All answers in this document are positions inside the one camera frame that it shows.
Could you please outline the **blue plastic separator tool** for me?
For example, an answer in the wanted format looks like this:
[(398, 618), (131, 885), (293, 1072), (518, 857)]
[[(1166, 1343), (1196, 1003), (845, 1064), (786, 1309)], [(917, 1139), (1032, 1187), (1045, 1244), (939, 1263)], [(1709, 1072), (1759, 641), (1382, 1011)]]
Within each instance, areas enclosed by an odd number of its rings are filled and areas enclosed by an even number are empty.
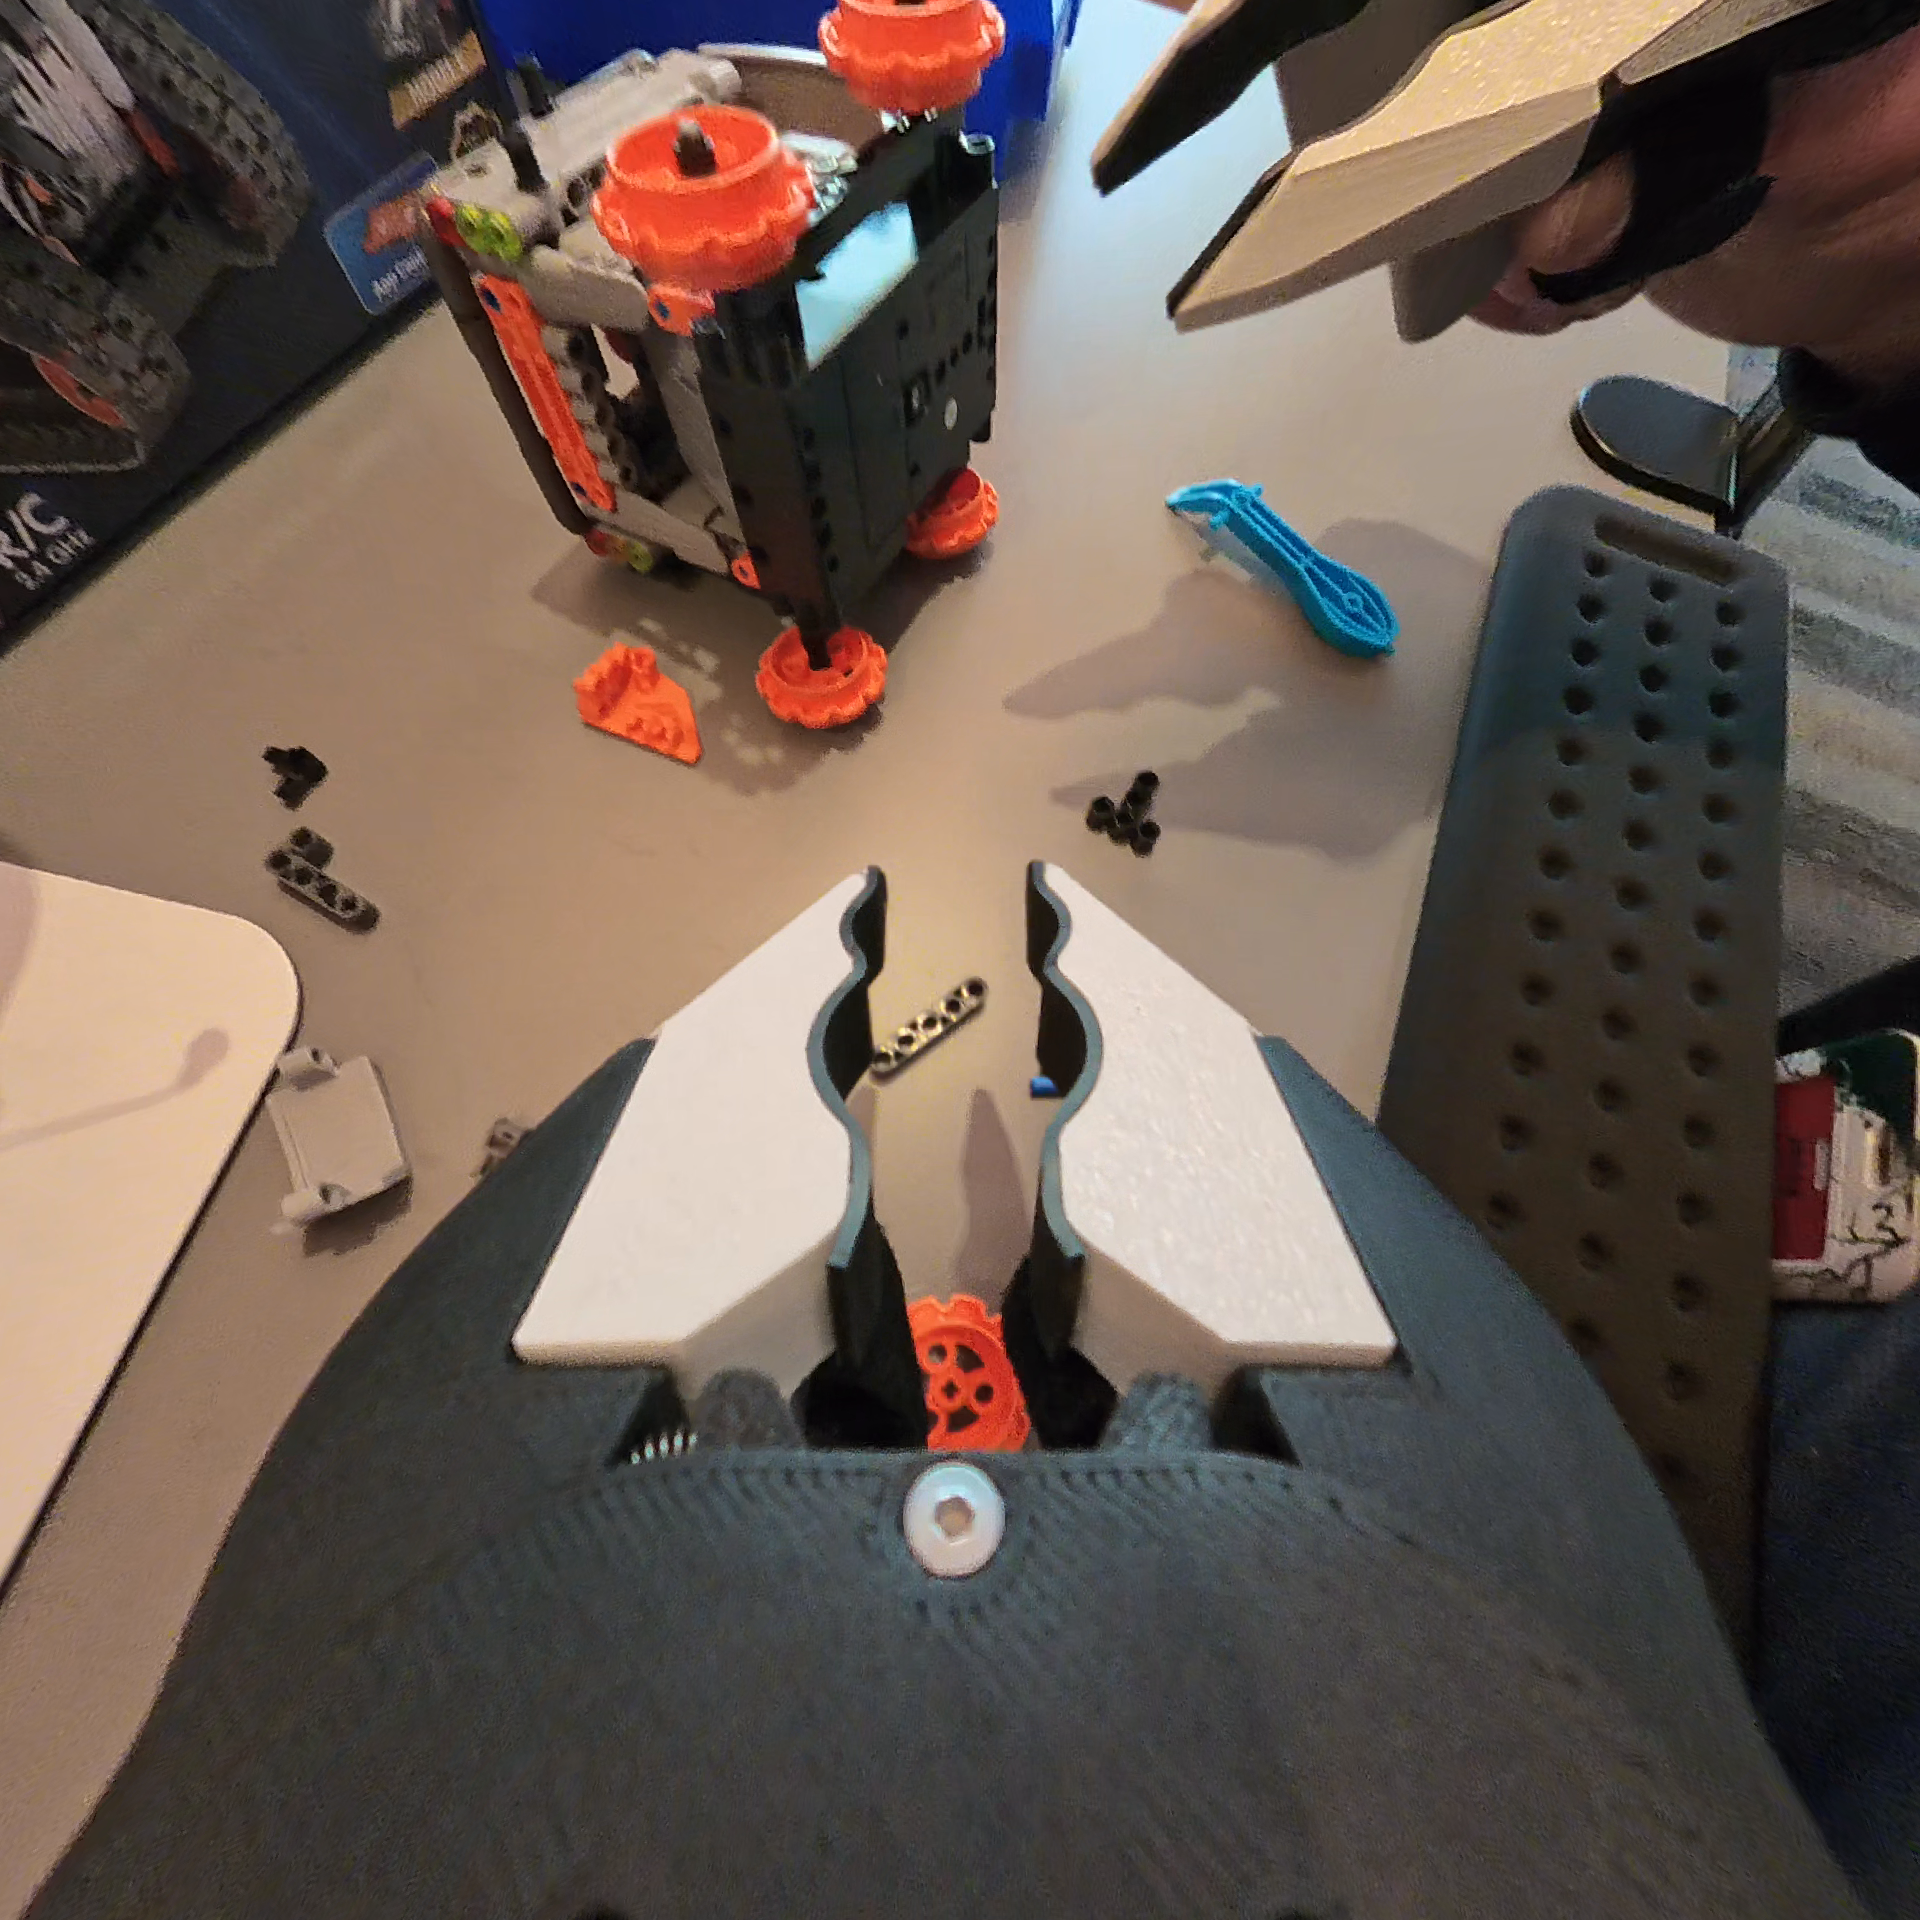
[(1338, 653), (1379, 660), (1397, 651), (1400, 623), (1382, 591), (1303, 537), (1267, 504), (1259, 485), (1213, 479), (1176, 488), (1164, 504), (1210, 552), (1287, 596)]

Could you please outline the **person's right forearm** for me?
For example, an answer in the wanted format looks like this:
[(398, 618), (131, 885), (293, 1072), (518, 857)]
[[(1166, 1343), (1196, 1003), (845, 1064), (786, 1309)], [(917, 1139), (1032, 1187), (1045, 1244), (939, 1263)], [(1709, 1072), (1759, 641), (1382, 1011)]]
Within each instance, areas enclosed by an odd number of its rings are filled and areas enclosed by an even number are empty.
[(1918, 495), (1918, 371), (1853, 380), (1803, 348), (1775, 363), (1783, 410), (1816, 439), (1847, 441), (1901, 489)]

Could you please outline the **black short beam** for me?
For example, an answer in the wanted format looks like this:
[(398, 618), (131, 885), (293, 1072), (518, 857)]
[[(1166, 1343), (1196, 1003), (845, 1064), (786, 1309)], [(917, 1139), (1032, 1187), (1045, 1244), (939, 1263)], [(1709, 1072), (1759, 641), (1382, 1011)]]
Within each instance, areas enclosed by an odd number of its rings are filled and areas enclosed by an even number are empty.
[(294, 828), (266, 855), (266, 869), (279, 890), (330, 927), (368, 932), (379, 924), (376, 905), (332, 871), (334, 847), (311, 828)]

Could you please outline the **orange wedge piece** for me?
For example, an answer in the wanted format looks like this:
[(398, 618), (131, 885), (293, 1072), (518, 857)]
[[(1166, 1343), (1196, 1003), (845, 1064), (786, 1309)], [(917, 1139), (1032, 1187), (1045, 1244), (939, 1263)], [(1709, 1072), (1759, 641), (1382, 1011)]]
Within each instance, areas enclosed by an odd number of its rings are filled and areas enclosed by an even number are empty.
[(571, 683), (582, 724), (677, 764), (699, 764), (704, 744), (687, 690), (646, 645), (612, 643)]

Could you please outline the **black straight beam with holes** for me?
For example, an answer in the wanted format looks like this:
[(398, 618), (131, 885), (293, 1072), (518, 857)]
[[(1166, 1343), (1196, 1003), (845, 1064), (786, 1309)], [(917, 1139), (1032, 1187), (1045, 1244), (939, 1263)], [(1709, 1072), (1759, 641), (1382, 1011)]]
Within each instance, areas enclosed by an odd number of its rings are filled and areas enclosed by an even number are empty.
[(983, 976), (957, 980), (943, 996), (876, 1040), (869, 1065), (870, 1080), (878, 1083), (896, 1080), (906, 1068), (968, 1025), (986, 1009), (988, 996), (989, 986)]

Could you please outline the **blue plastic bin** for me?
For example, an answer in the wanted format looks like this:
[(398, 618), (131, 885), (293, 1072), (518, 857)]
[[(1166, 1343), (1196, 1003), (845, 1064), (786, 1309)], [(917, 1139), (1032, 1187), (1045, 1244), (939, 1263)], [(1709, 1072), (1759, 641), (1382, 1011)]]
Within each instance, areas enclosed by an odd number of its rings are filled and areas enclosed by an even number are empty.
[[(533, 57), (550, 81), (582, 81), (600, 64), (640, 50), (663, 56), (712, 44), (818, 49), (818, 21), (832, 3), (478, 3), (491, 50), (507, 61)], [(1006, 139), (1050, 115), (1079, 18), (1076, 3), (996, 3), (1006, 28), (998, 60), (966, 106), (966, 131)]]

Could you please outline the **black disc base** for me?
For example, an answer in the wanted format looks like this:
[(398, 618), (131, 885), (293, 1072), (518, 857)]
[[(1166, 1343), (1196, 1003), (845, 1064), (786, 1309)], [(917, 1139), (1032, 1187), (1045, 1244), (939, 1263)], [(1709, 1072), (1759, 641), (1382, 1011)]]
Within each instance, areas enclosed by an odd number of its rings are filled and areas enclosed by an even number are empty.
[(1643, 375), (1607, 375), (1571, 408), (1574, 444), (1629, 489), (1740, 537), (1815, 444), (1775, 377), (1734, 408)]

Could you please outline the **orange toothed wheel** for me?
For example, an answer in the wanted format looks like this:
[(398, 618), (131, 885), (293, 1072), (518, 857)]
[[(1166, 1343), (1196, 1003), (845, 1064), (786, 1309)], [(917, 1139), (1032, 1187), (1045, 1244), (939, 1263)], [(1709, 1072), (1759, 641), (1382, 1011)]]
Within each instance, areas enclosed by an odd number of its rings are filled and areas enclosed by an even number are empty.
[(1016, 1455), (1031, 1443), (1023, 1389), (1006, 1348), (1000, 1316), (968, 1295), (907, 1306), (930, 1452)]

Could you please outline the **grey panel pieces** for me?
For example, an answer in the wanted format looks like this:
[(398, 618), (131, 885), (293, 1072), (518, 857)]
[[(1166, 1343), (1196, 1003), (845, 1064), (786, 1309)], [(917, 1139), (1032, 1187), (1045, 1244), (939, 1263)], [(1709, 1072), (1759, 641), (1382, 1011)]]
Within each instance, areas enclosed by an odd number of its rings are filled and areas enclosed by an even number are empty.
[(303, 1232), (414, 1178), (386, 1081), (365, 1053), (340, 1064), (317, 1047), (283, 1052), (263, 1106), (290, 1183), (279, 1203), (282, 1234)]

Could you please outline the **person's right hand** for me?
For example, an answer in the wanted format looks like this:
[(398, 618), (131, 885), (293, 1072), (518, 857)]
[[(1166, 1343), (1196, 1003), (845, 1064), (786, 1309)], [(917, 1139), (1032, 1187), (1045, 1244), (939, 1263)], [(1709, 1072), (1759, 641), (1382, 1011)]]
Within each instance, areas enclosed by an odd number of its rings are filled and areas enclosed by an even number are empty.
[(1557, 304), (1535, 277), (1608, 255), (1634, 207), (1631, 159), (1608, 159), (1526, 213), (1472, 317), (1543, 338), (1640, 298), (1723, 346), (1797, 348), (1863, 388), (1904, 385), (1918, 355), (1918, 33), (1778, 77), (1763, 172), (1767, 202), (1717, 252)]

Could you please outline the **white patterned badge card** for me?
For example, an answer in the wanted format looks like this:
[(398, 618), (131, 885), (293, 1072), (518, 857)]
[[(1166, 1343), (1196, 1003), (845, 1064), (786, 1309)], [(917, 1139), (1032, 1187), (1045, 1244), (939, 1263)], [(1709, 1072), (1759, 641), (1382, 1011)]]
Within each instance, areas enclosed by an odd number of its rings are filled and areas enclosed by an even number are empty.
[(1771, 1292), (1890, 1306), (1918, 1283), (1918, 1040), (1901, 1028), (1773, 1065)]

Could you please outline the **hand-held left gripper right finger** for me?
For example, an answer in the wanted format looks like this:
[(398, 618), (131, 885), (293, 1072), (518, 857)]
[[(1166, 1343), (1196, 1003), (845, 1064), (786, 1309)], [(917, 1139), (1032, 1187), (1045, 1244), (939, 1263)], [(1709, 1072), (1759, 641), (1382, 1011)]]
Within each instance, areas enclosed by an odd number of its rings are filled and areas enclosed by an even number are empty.
[(1400, 1344), (1251, 1019), (1066, 866), (1023, 876), (1040, 1143), (1003, 1343), (1043, 1450), (1091, 1450), (1149, 1379), (1203, 1408), (1259, 1370)]

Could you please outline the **toy robot model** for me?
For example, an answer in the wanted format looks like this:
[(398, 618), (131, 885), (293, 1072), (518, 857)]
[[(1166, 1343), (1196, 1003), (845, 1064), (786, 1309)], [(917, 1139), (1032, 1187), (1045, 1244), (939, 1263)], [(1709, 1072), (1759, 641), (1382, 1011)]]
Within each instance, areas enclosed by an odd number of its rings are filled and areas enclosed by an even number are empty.
[(854, 625), (901, 561), (998, 517), (998, 183), (966, 106), (995, 4), (834, 4), (818, 50), (631, 53), (415, 195), (448, 314), (560, 527), (779, 616), (765, 708), (840, 729), (884, 693)]

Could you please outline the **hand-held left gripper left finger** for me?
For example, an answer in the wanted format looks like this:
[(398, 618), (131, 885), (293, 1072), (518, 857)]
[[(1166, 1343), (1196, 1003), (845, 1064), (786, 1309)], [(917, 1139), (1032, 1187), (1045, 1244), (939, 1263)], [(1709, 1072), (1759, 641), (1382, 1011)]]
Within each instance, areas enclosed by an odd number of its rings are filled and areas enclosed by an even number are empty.
[(847, 1097), (874, 1059), (888, 887), (858, 869), (643, 1045), (512, 1352), (754, 1373), (834, 1445), (922, 1447), (922, 1365)]

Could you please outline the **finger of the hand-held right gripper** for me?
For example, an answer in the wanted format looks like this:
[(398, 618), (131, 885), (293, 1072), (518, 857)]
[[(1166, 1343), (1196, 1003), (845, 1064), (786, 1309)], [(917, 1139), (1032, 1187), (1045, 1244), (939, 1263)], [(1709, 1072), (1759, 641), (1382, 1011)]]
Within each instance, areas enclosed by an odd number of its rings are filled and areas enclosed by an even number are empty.
[(1285, 53), (1287, 154), (1168, 296), (1181, 332), (1468, 249), (1574, 175), (1608, 93), (1759, 29), (1758, 4), (1359, 4)]
[(1261, 77), (1303, 147), (1367, 115), (1486, 3), (1204, 3), (1116, 115), (1092, 154), (1110, 195), (1213, 123)]

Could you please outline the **dark perforated panel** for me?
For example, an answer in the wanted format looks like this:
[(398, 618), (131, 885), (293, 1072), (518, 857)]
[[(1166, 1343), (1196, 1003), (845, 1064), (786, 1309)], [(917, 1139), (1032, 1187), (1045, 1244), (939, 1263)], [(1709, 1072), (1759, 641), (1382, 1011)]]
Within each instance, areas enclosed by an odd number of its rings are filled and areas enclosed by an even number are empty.
[(1380, 1135), (1586, 1362), (1736, 1655), (1759, 1585), (1791, 595), (1555, 488), (1478, 632)]

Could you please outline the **robot kit box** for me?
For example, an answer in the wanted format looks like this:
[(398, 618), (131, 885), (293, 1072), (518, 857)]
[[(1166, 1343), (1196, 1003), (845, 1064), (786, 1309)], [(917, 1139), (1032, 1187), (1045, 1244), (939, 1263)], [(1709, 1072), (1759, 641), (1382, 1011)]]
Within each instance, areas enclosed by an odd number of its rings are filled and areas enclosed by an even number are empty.
[(480, 4), (2, 4), (5, 641), (415, 306)]

